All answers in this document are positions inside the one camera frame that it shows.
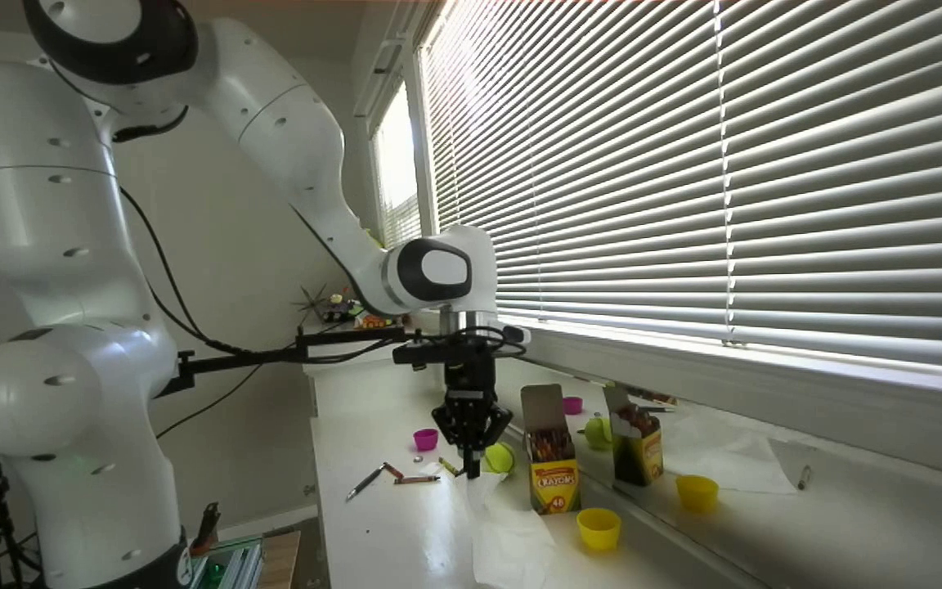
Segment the white wall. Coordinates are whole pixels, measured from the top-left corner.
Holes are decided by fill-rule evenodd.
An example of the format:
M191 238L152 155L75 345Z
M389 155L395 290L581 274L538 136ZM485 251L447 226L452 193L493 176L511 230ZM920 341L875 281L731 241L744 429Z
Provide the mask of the white wall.
M28 38L0 34L0 59L23 57L34 57ZM346 123L346 65L294 61ZM357 167L350 171L346 193L362 193ZM117 176L149 214L197 321L219 341L277 347L301 325L301 287L346 285L296 217L200 112L172 134L117 146ZM138 217L131 217L131 236L144 273L167 290ZM23 332L23 313L0 296L0 341L15 332ZM152 403L152 425L162 429L200 410L240 377L243 371L200 377L197 391ZM265 367L234 399L162 440L177 467L183 524L197 526L205 502L219 502L222 524L315 503L306 499L315 491L312 410L301 371Z

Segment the white venetian blind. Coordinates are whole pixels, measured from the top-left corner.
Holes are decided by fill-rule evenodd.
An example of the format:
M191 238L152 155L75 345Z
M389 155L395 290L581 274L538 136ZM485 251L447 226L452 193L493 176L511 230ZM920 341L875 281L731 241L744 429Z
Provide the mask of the white venetian blind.
M937 0L457 0L424 73L502 313L942 362Z

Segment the pen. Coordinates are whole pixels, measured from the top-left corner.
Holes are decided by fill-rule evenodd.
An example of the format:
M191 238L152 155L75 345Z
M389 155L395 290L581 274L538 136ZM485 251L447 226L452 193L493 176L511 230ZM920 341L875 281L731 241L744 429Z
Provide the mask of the pen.
M350 493L343 503L350 503L354 499L361 499L361 491L365 491L365 488L378 478L378 471L381 471L381 467L368 471L368 476L354 488L354 493Z

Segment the ceiling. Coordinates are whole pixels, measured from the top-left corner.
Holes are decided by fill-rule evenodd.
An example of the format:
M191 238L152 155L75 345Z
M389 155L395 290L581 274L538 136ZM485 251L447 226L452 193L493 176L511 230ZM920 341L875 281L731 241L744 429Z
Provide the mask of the ceiling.
M368 0L183 0L197 19L234 17L277 52L350 59ZM0 0L0 31L26 31L18 0Z

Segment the window blinds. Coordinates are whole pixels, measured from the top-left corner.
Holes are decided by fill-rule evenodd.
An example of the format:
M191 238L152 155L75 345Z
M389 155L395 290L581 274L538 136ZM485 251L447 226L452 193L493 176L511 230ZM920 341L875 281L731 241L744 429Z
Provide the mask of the window blinds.
M502 313L942 362L942 3L457 0L424 93Z

